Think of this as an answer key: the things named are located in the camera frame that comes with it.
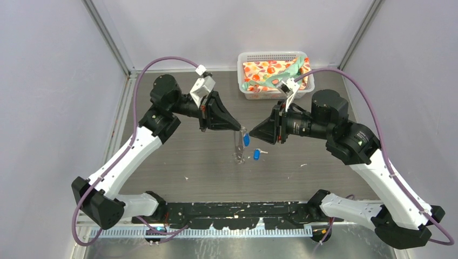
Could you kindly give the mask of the large metal keyring disc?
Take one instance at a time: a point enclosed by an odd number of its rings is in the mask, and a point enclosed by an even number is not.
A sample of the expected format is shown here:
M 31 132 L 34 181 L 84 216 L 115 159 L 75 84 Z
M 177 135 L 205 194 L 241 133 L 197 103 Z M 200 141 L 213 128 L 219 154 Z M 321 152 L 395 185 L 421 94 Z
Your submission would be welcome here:
M 241 165 L 245 162 L 244 150 L 245 142 L 244 136 L 247 133 L 247 129 L 241 126 L 239 131 L 234 131 L 234 153 L 233 157 L 237 164 Z

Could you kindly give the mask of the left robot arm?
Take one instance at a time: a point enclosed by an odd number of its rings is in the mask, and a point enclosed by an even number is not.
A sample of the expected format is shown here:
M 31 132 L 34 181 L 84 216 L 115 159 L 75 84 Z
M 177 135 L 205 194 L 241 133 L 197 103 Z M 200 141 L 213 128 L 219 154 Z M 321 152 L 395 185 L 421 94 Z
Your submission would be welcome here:
M 159 76 L 150 92 L 151 107 L 140 119 L 124 146 L 87 179 L 77 177 L 71 187 L 81 211 L 102 230 L 127 217 L 146 216 L 160 223 L 166 215 L 166 202 L 148 191 L 121 195 L 120 190 L 133 172 L 159 149 L 180 125 L 179 114 L 198 119 L 201 131 L 239 131 L 240 123 L 224 106 L 215 81 L 209 73 L 198 78 L 190 93 L 183 94 L 175 77 Z

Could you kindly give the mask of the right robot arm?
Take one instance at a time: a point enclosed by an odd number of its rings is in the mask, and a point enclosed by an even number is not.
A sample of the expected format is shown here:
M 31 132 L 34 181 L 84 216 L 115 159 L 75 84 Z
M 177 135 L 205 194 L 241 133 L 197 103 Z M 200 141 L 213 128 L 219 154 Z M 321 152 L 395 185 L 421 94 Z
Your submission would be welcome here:
M 307 202 L 314 221 L 340 218 L 364 226 L 396 249 L 425 246 L 431 238 L 429 226 L 440 222 L 444 210 L 419 197 L 394 167 L 387 167 L 378 137 L 370 128 L 348 118 L 348 101 L 333 90 L 312 96 L 310 111 L 279 101 L 270 116 L 250 131 L 250 136 L 270 144 L 283 143 L 297 135 L 325 140 L 328 152 L 360 175 L 379 197 L 380 203 L 366 203 L 317 191 Z

